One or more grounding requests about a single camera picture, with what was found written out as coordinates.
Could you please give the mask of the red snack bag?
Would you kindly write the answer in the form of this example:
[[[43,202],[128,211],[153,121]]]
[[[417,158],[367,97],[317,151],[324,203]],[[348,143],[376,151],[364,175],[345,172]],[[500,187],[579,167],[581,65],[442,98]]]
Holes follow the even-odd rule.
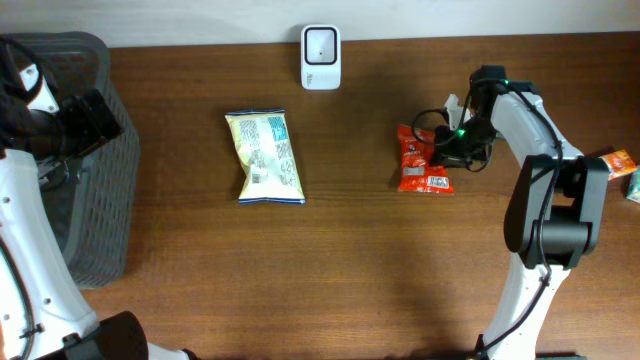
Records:
[[[399,192],[453,195],[454,187],[443,166],[432,166],[434,147],[420,142],[408,125],[399,125],[397,138],[401,146]]]

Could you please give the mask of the yellow snack bag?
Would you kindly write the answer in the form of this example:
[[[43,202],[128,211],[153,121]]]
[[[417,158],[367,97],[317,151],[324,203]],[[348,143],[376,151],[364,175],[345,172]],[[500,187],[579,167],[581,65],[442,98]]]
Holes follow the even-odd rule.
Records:
[[[225,114],[246,179],[238,202],[304,205],[284,109]]]

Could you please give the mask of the teal tissue pack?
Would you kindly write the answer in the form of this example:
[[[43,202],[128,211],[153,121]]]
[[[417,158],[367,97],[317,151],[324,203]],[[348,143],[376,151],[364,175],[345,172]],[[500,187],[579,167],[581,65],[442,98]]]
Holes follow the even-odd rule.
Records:
[[[636,203],[640,202],[640,170],[636,170],[630,176],[626,198]]]

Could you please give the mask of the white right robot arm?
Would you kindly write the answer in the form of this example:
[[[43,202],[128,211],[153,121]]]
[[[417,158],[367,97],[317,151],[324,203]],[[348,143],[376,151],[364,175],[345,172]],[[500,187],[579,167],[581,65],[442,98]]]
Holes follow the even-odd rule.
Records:
[[[559,287],[598,243],[609,169],[567,141],[535,86],[508,79],[501,65],[473,72],[464,103],[443,113],[449,123],[435,130],[433,164],[486,168],[502,137],[520,166],[503,224],[507,281],[472,356],[533,359]]]

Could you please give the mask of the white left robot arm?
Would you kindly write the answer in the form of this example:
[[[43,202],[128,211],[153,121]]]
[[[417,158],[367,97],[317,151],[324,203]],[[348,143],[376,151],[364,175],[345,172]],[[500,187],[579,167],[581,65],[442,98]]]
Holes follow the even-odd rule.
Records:
[[[130,311],[98,319],[74,283],[46,215],[41,168],[85,157],[124,127],[99,90],[56,92],[39,56],[2,36],[2,358],[194,358],[149,342]]]

